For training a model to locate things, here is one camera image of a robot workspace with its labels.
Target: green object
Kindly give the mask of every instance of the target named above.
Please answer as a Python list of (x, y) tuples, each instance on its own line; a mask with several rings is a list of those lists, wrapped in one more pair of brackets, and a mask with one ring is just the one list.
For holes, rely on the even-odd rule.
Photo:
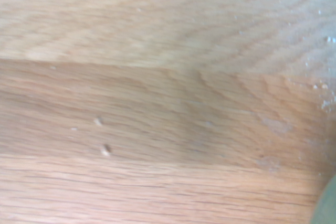
[(336, 224), (336, 176), (324, 189), (310, 223)]

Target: dust speck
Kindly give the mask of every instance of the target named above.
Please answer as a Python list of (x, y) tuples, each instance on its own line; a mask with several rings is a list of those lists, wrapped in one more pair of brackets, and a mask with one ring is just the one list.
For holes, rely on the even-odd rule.
[(103, 120), (102, 118), (95, 118), (94, 122), (97, 126), (103, 126)]
[(109, 145), (107, 145), (107, 144), (104, 144), (104, 145), (101, 147), (100, 151), (101, 151), (101, 154), (103, 154), (103, 155), (106, 156), (106, 157), (109, 157), (109, 156), (111, 156), (111, 154), (112, 154), (112, 149), (111, 149), (111, 147), (110, 147)]

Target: stain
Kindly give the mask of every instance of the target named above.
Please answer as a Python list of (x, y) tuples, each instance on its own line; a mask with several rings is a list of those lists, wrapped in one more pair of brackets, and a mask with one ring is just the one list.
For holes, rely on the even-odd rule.
[(266, 156), (256, 161), (259, 168), (276, 172), (280, 168), (280, 159), (277, 157)]
[(271, 131), (273, 131), (276, 134), (285, 134), (288, 131), (291, 131), (293, 129), (293, 126), (285, 123), (285, 122), (281, 122), (278, 120), (272, 120), (269, 118), (262, 118), (262, 122), (264, 125), (266, 125)]

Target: wood grain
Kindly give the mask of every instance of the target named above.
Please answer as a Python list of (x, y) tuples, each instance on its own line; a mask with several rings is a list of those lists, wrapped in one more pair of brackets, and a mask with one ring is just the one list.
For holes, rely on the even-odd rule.
[(0, 0), (0, 222), (308, 223), (333, 3)]

